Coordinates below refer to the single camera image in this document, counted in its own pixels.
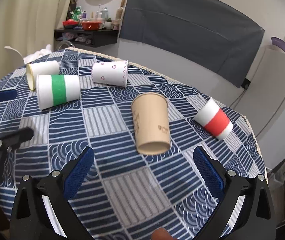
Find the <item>person right hand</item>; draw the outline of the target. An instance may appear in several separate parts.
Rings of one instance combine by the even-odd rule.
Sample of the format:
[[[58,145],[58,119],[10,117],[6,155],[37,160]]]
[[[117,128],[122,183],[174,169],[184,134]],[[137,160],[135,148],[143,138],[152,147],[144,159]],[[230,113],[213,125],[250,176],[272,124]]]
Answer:
[[[158,228],[151,234],[151,240],[177,240],[164,228]]]

